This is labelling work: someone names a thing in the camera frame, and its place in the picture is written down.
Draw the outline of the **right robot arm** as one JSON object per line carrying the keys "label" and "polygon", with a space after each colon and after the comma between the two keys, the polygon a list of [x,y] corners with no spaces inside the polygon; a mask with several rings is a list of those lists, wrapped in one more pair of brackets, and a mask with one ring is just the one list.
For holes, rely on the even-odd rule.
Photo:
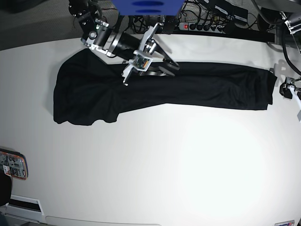
{"label": "right robot arm", "polygon": [[126,84],[131,75],[173,76],[169,71],[179,70],[180,66],[154,38],[157,30],[164,27],[168,20],[149,26],[141,39],[125,31],[120,32],[124,16],[129,17],[128,27],[134,26],[134,16],[175,16],[177,7],[171,0],[115,0],[119,16],[115,25],[103,19],[103,9],[98,0],[71,0],[69,12],[78,19],[83,31],[81,41],[91,51],[97,51],[114,58],[120,57],[128,62],[122,72]]}

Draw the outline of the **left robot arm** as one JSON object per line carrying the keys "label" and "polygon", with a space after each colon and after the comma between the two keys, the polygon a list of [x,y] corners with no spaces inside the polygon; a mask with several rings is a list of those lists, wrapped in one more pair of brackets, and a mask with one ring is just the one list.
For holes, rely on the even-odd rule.
{"label": "left robot arm", "polygon": [[290,60],[287,42],[291,39],[296,49],[301,51],[301,39],[297,37],[301,34],[301,2],[299,0],[253,0],[252,4],[258,16],[276,29],[285,61],[298,75],[298,78],[286,77],[280,85],[279,93],[288,99],[296,95],[300,100],[301,88],[297,83],[301,81],[301,70]]}

